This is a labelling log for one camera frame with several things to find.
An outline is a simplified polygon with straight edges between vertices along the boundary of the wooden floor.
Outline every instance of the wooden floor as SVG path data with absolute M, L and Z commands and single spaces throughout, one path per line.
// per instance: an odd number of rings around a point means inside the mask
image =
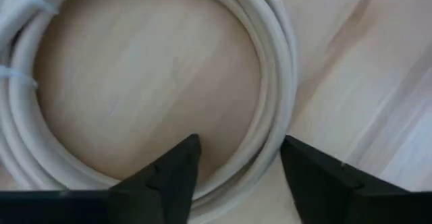
M 289 134 L 408 190 L 432 190 L 432 0 L 284 0 L 300 49 Z M 200 181 L 235 151 L 259 67 L 214 0 L 68 0 L 35 77 L 54 134 L 86 164 L 125 177 L 191 133 Z M 19 188 L 0 170 L 4 190 Z M 214 223 L 299 223 L 278 159 Z

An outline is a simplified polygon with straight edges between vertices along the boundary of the wooden table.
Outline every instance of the wooden table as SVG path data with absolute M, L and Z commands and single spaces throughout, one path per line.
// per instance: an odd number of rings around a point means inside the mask
M 432 0 L 284 0 L 300 45 L 289 134 L 432 190 Z M 235 151 L 259 92 L 252 43 L 215 0 L 68 0 L 36 59 L 40 106 L 86 164 L 125 177 L 191 133 L 200 179 Z M 19 186 L 0 170 L 4 190 Z M 299 223 L 280 160 L 214 223 Z

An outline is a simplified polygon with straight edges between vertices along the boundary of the cable coil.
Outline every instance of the cable coil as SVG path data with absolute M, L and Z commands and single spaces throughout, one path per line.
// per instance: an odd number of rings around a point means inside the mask
M 41 0 L 59 7 L 64 0 Z M 261 89 L 236 152 L 197 186 L 190 221 L 204 223 L 235 206 L 262 178 L 288 130 L 297 88 L 296 40 L 281 0 L 218 0 L 247 29 L 260 61 Z M 54 14 L 34 0 L 0 0 L 0 63 L 32 75 L 38 44 Z M 28 189 L 103 189 L 119 180 L 71 155 L 47 127 L 34 87 L 0 80 L 0 157 Z

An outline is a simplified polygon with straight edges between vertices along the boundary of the black plastic object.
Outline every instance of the black plastic object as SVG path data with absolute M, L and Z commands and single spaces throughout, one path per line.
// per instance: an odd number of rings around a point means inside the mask
M 0 192 L 0 223 L 186 224 L 200 153 L 191 135 L 109 190 Z
M 432 223 L 432 192 L 409 192 L 291 136 L 281 158 L 304 224 Z

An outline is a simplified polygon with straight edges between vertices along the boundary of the light wood grain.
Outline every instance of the light wood grain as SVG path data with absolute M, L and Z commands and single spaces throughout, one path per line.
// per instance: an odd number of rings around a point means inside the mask
M 293 136 L 432 190 L 432 0 L 283 0 L 300 45 Z M 36 61 L 50 128 L 125 177 L 199 133 L 200 181 L 233 153 L 259 91 L 242 25 L 214 0 L 68 0 Z M 4 169 L 4 190 L 19 188 Z M 299 223 L 280 160 L 214 223 Z

